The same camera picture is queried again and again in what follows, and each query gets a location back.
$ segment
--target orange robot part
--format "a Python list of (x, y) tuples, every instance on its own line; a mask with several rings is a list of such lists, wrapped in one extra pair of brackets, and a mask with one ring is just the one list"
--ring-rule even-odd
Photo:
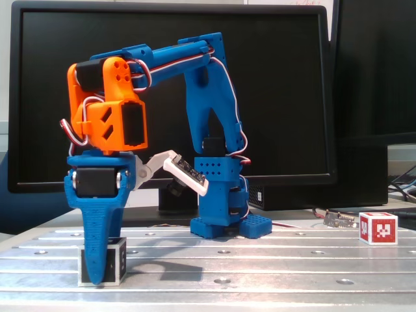
[(71, 124), (75, 133), (100, 149), (104, 155), (114, 151), (141, 150), (148, 146), (146, 107), (133, 91), (130, 68), (120, 57), (110, 57), (103, 64), (105, 101), (83, 102), (94, 93), (84, 92), (76, 77), (76, 64), (68, 70)]

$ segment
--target black monitor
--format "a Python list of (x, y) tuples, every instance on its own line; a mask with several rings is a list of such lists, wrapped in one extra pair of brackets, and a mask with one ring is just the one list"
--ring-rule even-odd
[[(328, 83), (326, 10), (319, 6), (151, 5), (15, 2), (12, 6), (8, 188), (63, 190), (70, 116), (66, 72), (76, 62), (121, 47), (152, 49), (221, 32), (252, 165), (252, 185), (310, 185), (335, 179)], [(196, 156), (182, 75), (141, 96), (146, 102), (147, 162), (173, 149)], [(218, 130), (213, 119), (213, 133)], [(160, 171), (145, 187), (161, 188)]]
[(335, 2), (337, 138), (382, 146), (416, 142), (415, 13), (414, 0)]

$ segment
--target cube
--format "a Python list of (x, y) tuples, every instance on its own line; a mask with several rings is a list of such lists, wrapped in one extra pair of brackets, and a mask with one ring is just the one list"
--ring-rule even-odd
[[(127, 272), (127, 239), (125, 237), (109, 238), (107, 245), (107, 262), (104, 279), (100, 286), (119, 286)], [(95, 286), (90, 281), (85, 263), (85, 246), (78, 246), (78, 286)]]
[(397, 244), (397, 216), (390, 213), (360, 213), (359, 239), (370, 245)]

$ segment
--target blue 3d printed part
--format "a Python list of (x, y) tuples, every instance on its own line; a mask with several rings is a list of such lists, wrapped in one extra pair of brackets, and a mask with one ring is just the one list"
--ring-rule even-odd
[[(91, 59), (118, 56), (129, 62), (134, 88), (149, 84), (143, 68), (135, 60), (146, 63), (151, 73), (151, 86), (185, 74), (187, 114), (192, 143), (203, 154), (203, 140), (209, 137), (210, 111), (217, 115), (224, 129), (229, 153), (244, 147), (242, 123), (235, 91), (228, 75), (222, 34), (216, 32), (178, 41), (178, 45), (152, 50), (146, 44), (94, 55)], [(238, 226), (240, 234), (255, 239), (272, 231), (267, 218), (248, 214), (248, 183), (240, 176), (241, 160), (230, 156), (196, 157), (195, 169), (209, 180), (209, 189), (200, 197), (200, 217), (190, 223), (191, 232), (213, 239), (224, 234), (226, 226)], [(73, 166), (65, 177), (65, 191), (70, 207), (80, 208), (85, 230), (86, 265), (92, 283), (103, 280), (109, 237), (119, 237), (123, 208), (130, 190), (135, 187), (135, 157), (121, 153), (105, 157), (99, 151), (87, 151), (81, 156), (68, 157)], [(81, 167), (109, 167), (120, 172), (120, 188), (114, 198), (80, 198), (73, 186), (73, 173)]]
[[(102, 282), (107, 260), (109, 237), (120, 237), (123, 209), (136, 182), (136, 161), (131, 153), (119, 157), (106, 157), (100, 151), (85, 151), (80, 156), (68, 157), (73, 166), (64, 178), (68, 204), (83, 214), (85, 259), (88, 275), (94, 285)], [(112, 167), (120, 172), (120, 189), (114, 198), (80, 198), (73, 187), (73, 173), (82, 167)]]

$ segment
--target slotted aluminum surface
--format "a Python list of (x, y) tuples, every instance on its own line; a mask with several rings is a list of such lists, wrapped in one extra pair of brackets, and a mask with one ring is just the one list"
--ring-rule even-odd
[(398, 246), (368, 246), (357, 229), (128, 228), (122, 285), (78, 287), (83, 230), (62, 229), (0, 253), (0, 311), (416, 311), (416, 234), (398, 233)]

